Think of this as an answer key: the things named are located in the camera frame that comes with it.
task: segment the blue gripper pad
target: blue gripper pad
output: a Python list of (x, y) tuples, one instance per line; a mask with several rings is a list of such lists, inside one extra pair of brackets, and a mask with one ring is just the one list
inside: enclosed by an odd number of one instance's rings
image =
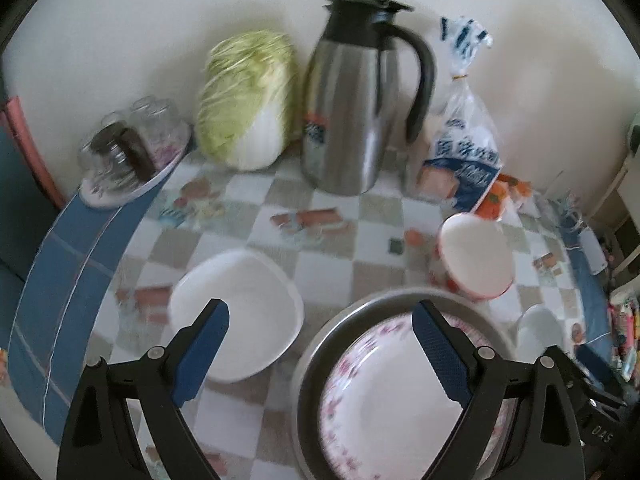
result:
[(219, 301), (175, 370), (172, 399), (181, 408), (194, 399), (229, 328), (229, 307)]
[(444, 388), (447, 397), (455, 400), (464, 410), (471, 400), (468, 370), (457, 352), (442, 333), (431, 314), (420, 304), (412, 315), (414, 334), (418, 338), (431, 367)]

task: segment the plate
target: plate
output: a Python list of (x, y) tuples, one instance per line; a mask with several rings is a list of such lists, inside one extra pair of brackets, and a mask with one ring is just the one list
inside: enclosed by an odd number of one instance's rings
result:
[(156, 173), (156, 175), (151, 180), (145, 182), (144, 184), (141, 184), (136, 189), (127, 191), (103, 190), (94, 186), (91, 178), (84, 177), (82, 179), (82, 182), (80, 183), (80, 189), (78, 190), (80, 198), (89, 207), (95, 207), (98, 209), (112, 209), (132, 202), (133, 200), (144, 195), (147, 191), (160, 184), (160, 182), (162, 182), (162, 180), (172, 172), (178, 162), (180, 162), (180, 160), (182, 159), (182, 156), (187, 149), (189, 138), (190, 134), (188, 136), (186, 135), (184, 146), (180, 149), (178, 155), (176, 155), (174, 159), (169, 162), (169, 164), (162, 168), (162, 170), (158, 171), (158, 173)]
[[(427, 471), (462, 409), (447, 398), (415, 338), (412, 314), (389, 318), (364, 333), (335, 365), (322, 393), (322, 452), (344, 480), (417, 480)], [(476, 346), (475, 328), (444, 314)], [(506, 423), (503, 403), (482, 456)]]
[(213, 381), (232, 383), (264, 370), (302, 327), (304, 307), (296, 286), (257, 251), (227, 251), (188, 272), (169, 301), (172, 330), (192, 324), (212, 298), (229, 307), (229, 329), (207, 372)]

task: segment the small white bowl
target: small white bowl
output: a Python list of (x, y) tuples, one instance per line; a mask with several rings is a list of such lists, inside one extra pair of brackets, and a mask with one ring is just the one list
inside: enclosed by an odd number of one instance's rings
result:
[(566, 350), (564, 331), (558, 318), (544, 305), (530, 307), (518, 321), (516, 359), (534, 363), (553, 345)]
[(264, 370), (302, 327), (304, 305), (296, 286), (256, 251), (227, 251), (188, 272), (169, 302), (172, 329), (192, 324), (212, 298), (229, 307), (228, 332), (207, 372), (217, 382), (233, 383)]

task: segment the stainless steel basin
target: stainless steel basin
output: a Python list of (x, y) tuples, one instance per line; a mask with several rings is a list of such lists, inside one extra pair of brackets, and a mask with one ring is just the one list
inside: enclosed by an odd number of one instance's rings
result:
[[(427, 286), (394, 288), (348, 307), (322, 327), (300, 358), (292, 378), (292, 445), (298, 467), (308, 480), (339, 480), (324, 458), (318, 434), (320, 397), (335, 363), (369, 328), (388, 317), (410, 312), (424, 299), (433, 301), (441, 312), (457, 316), (477, 328), (505, 359), (514, 358), (510, 339), (485, 316), (481, 306), (444, 290)], [(501, 448), (502, 442), (499, 442), (478, 469), (476, 478), (490, 475)]]

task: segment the bowl with red rim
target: bowl with red rim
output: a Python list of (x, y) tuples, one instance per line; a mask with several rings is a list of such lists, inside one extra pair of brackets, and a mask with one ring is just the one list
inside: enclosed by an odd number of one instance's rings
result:
[(493, 300), (513, 283), (513, 252), (497, 222), (470, 213), (444, 221), (428, 282), (473, 301)]

